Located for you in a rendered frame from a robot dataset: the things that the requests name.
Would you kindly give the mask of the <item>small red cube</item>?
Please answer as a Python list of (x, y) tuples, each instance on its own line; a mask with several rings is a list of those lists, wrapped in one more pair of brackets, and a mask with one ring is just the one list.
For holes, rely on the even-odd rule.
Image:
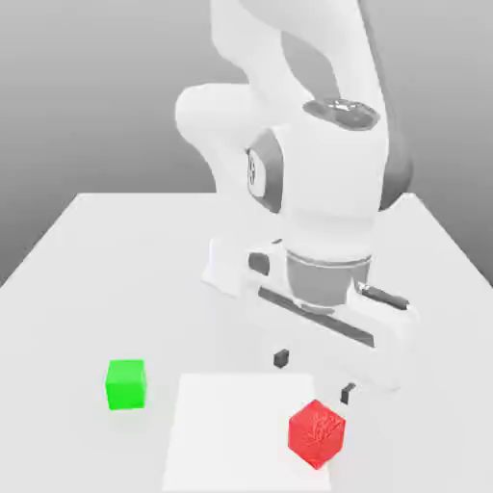
[(288, 447), (314, 469), (321, 469), (343, 447), (346, 420), (313, 400), (289, 419)]

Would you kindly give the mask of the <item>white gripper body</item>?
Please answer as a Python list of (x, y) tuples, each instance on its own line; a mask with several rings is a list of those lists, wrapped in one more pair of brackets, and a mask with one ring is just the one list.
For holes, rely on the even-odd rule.
[(257, 326), (294, 337), (367, 384), (388, 391), (401, 387), (419, 324), (411, 306), (395, 304), (401, 298), (353, 281), (345, 303), (310, 312), (286, 286), (253, 275), (241, 301)]

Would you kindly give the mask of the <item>small green cube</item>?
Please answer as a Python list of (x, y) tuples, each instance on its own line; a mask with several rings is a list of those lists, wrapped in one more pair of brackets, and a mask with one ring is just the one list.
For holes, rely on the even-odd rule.
[(110, 410), (144, 408), (146, 387), (143, 360), (119, 359), (109, 362), (105, 388)]

